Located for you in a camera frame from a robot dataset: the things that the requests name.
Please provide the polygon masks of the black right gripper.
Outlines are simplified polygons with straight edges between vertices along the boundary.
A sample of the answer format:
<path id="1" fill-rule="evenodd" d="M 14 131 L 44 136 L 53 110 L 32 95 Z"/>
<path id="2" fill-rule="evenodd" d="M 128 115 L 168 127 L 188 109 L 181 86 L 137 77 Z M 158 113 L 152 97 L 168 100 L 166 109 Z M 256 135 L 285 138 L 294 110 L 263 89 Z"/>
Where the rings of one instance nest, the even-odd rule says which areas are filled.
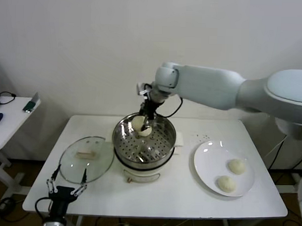
<path id="1" fill-rule="evenodd" d="M 143 125 L 141 127 L 142 131 L 145 131 L 148 128 L 152 127 L 152 121 L 150 119 L 154 119 L 154 114 L 157 108 L 158 103 L 150 101 L 148 99 L 144 100 L 144 102 L 141 104 L 140 115 L 144 116 Z"/>

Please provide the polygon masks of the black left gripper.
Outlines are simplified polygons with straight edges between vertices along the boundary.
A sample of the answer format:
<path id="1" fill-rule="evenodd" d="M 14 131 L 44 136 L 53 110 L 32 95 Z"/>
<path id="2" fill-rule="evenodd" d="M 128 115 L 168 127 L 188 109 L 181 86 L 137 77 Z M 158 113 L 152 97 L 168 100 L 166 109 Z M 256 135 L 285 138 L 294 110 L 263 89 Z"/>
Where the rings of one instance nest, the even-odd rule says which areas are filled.
<path id="1" fill-rule="evenodd" d="M 87 173 L 86 169 L 83 172 L 82 181 L 80 186 L 74 190 L 72 187 L 56 186 L 56 178 L 60 171 L 61 165 L 58 165 L 56 170 L 52 173 L 51 178 L 46 182 L 49 191 L 49 198 L 52 201 L 50 217 L 63 218 L 68 210 L 70 203 L 75 201 L 76 196 L 82 194 L 87 188 Z"/>

